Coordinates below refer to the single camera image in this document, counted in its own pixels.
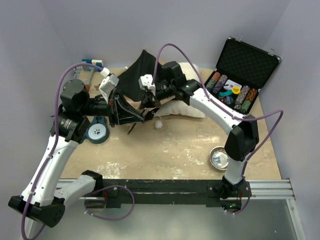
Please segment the black tent pole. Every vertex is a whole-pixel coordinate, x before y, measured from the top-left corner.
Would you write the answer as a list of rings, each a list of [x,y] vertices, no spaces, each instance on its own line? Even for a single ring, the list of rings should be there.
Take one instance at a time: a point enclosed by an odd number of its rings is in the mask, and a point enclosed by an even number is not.
[[[136,125],[137,125],[137,123],[135,122],[129,127],[129,130],[127,132],[128,135],[132,132],[132,130],[135,128]]]

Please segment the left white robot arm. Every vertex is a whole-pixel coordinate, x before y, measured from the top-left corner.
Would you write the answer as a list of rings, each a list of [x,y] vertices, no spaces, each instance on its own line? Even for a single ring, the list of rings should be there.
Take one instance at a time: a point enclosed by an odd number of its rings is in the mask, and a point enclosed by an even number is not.
[[[111,126],[144,122],[142,114],[117,89],[118,84],[115,75],[105,77],[99,86],[102,97],[91,98],[79,79],[59,83],[47,149],[30,183],[8,202],[23,219],[53,228],[77,199],[86,194],[99,196],[103,192],[102,175],[91,170],[84,171],[61,189],[57,189],[57,184],[70,156],[90,127],[89,116],[108,117]]]

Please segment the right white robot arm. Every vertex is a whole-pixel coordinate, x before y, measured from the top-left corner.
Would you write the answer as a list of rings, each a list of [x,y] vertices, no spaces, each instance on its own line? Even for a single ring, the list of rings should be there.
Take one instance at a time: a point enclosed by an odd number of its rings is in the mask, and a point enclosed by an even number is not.
[[[230,110],[199,80],[187,79],[175,61],[164,67],[161,76],[162,81],[157,81],[151,74],[139,74],[138,85],[147,94],[147,102],[158,107],[161,100],[174,97],[202,112],[224,130],[227,135],[224,150],[229,160],[222,178],[222,189],[227,196],[235,196],[241,190],[247,161],[259,143],[257,120],[252,115],[245,116]]]

